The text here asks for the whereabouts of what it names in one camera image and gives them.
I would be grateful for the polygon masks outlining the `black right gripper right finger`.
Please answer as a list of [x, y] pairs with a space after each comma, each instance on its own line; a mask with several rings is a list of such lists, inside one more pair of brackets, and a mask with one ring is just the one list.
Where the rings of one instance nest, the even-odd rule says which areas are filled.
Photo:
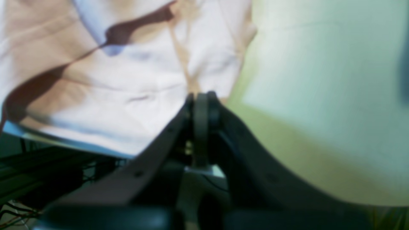
[[206, 94], [209, 161], [226, 176], [239, 221], [370, 221], [369, 215], [291, 172], [244, 122]]

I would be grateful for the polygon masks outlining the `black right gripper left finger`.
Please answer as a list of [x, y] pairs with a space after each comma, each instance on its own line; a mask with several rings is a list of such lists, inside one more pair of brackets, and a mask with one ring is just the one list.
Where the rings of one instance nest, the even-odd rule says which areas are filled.
[[48, 211], [69, 206], [120, 206], [129, 204], [149, 185], [169, 157], [183, 158], [190, 133], [193, 94], [178, 114], [138, 156], [126, 166], [85, 189], [63, 197]]

